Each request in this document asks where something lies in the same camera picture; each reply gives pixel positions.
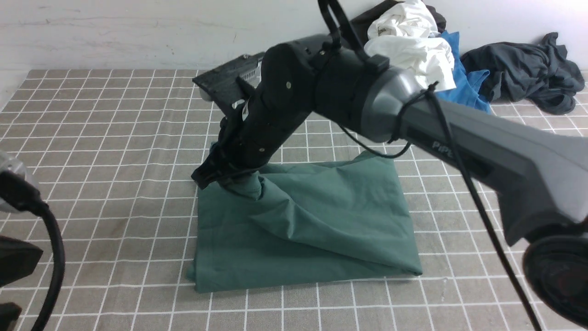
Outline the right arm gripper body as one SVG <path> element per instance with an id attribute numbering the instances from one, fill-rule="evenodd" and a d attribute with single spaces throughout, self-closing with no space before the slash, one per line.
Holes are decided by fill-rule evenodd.
<path id="1" fill-rule="evenodd" d="M 269 163 L 309 115 L 309 108 L 250 99 L 223 122 L 218 141 L 193 172 L 193 181 L 204 190 L 214 182 L 231 182 L 256 172 Z"/>

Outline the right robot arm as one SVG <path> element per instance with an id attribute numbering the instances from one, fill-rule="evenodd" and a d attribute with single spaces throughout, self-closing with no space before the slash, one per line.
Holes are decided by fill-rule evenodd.
<path id="1" fill-rule="evenodd" d="M 380 55 L 312 35 L 199 77 L 223 112 L 192 174 L 200 193 L 199 292 L 422 274 L 397 155 L 278 166 L 311 113 L 374 143 L 405 140 L 497 193 L 505 241 L 546 306 L 587 327 L 587 138 L 439 100 Z"/>

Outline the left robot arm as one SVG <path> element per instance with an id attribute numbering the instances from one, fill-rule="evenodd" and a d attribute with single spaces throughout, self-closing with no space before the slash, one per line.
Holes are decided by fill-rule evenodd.
<path id="1" fill-rule="evenodd" d="M 42 221 L 31 214 L 2 214 L 1 234 L 21 240 L 29 240 L 32 232 Z M 35 322 L 36 315 L 44 301 L 44 285 L 46 266 L 39 264 L 28 277 L 15 281 L 1 289 L 1 302 L 14 302 L 22 308 L 17 321 L 16 331 L 29 331 Z"/>

